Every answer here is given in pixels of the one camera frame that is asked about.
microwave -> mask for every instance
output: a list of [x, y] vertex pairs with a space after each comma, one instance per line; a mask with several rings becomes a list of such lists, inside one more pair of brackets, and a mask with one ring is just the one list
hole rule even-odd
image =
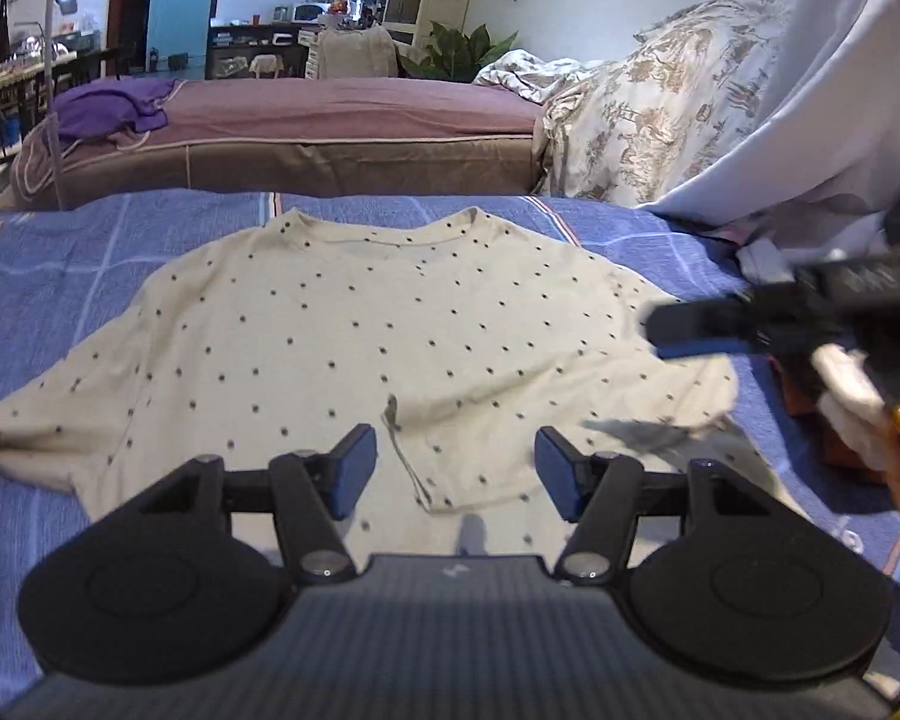
[[293, 20], [298, 23], [317, 23], [317, 18], [330, 12], [330, 2], [300, 2], [293, 8]]

green plant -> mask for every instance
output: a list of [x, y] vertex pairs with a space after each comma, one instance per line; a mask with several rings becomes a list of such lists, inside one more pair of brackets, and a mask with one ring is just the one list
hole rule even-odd
[[433, 24], [430, 33], [433, 40], [426, 47], [427, 57], [419, 64], [408, 57], [400, 57], [407, 73], [415, 79], [473, 83], [480, 70], [511, 49], [517, 36], [515, 32], [495, 46], [490, 40], [487, 25], [478, 26], [467, 37], [458, 29], [437, 22]]

white curtain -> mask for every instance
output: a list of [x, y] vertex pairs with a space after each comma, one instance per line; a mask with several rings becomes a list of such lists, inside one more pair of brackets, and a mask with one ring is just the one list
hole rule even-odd
[[900, 0], [799, 0], [758, 117], [734, 151], [644, 207], [805, 255], [854, 247], [847, 226], [879, 228], [860, 220], [900, 191]]

gray ridged panel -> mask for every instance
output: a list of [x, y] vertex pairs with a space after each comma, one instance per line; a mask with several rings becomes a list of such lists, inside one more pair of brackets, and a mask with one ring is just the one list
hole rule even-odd
[[854, 720], [887, 705], [858, 680], [753, 693], [680, 671], [610, 596], [548, 579], [533, 557], [375, 557], [308, 590], [235, 664], [160, 688], [43, 680], [11, 720]]

bed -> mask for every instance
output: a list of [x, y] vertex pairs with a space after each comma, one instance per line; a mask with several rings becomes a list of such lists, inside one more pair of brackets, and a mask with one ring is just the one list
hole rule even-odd
[[[540, 107], [500, 89], [413, 79], [186, 81], [168, 127], [64, 153], [66, 204], [121, 191], [519, 194], [540, 179]], [[1, 210], [58, 207], [45, 124], [25, 138]]]
[[[629, 266], [679, 298], [741, 286], [720, 242], [654, 215], [608, 204], [528, 196], [362, 196], [328, 202], [289, 194], [152, 191], [69, 214], [0, 217], [0, 398], [125, 309], [148, 274], [175, 256], [260, 225], [296, 206], [327, 220], [415, 227], [471, 205]], [[824, 531], [895, 580], [889, 639], [900, 653], [900, 516], [883, 488], [818, 464], [784, 415], [770, 367], [737, 356], [734, 412], [790, 493]], [[72, 497], [0, 477], [0, 706], [39, 675], [15, 618], [16, 594], [41, 557], [87, 524]]]

